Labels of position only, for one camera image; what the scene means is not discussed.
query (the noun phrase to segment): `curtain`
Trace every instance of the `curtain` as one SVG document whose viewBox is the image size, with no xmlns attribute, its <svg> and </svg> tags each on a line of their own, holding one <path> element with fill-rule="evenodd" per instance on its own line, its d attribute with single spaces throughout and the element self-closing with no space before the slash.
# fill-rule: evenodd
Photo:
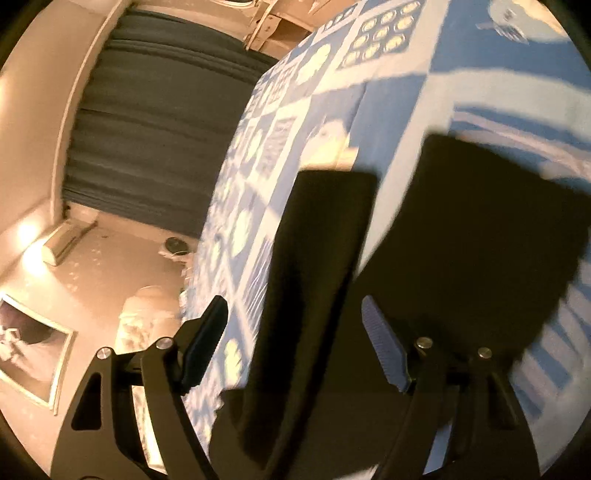
<svg viewBox="0 0 591 480">
<path fill-rule="evenodd" d="M 275 62 L 211 28 L 128 10 L 76 114 L 63 199 L 199 236 L 238 121 Z"/>
</svg>

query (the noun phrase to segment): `curtain fold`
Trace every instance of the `curtain fold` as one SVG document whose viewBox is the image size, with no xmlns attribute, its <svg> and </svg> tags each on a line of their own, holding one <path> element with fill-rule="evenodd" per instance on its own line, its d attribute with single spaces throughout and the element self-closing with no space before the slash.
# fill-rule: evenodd
<svg viewBox="0 0 591 480">
<path fill-rule="evenodd" d="M 128 10 L 85 87 L 63 199 L 199 236 L 238 121 L 275 63 L 211 28 Z"/>
</svg>

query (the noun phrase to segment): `picture frame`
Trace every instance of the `picture frame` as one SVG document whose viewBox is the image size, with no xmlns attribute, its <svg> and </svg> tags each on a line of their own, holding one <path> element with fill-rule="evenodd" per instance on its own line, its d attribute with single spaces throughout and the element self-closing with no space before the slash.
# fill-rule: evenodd
<svg viewBox="0 0 591 480">
<path fill-rule="evenodd" d="M 57 415 L 76 332 L 7 294 L 0 297 L 0 380 Z"/>
</svg>

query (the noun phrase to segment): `white air conditioner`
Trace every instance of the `white air conditioner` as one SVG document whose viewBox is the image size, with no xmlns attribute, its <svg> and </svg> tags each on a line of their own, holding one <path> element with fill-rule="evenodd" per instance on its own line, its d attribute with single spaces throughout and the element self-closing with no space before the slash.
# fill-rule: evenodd
<svg viewBox="0 0 591 480">
<path fill-rule="evenodd" d="M 74 219 L 66 220 L 41 247 L 41 258 L 45 263 L 58 266 L 78 240 L 94 225 L 95 223 L 81 223 Z"/>
</svg>

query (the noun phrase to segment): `bed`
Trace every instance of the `bed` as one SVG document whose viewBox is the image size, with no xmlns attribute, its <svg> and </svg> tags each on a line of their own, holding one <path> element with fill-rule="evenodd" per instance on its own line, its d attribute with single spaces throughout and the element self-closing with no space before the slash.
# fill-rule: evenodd
<svg viewBox="0 0 591 480">
<path fill-rule="evenodd" d="M 194 256 L 186 318 L 215 294 L 229 323 L 185 398 L 207 447 L 218 394 L 243 385 L 272 244 L 302 161 L 348 149 L 381 185 L 359 269 L 387 231 L 427 132 L 454 132 L 591 193 L 591 73 L 535 0 L 362 0 L 256 85 Z M 512 370 L 540 468 L 591 408 L 591 249 L 541 336 Z"/>
</svg>

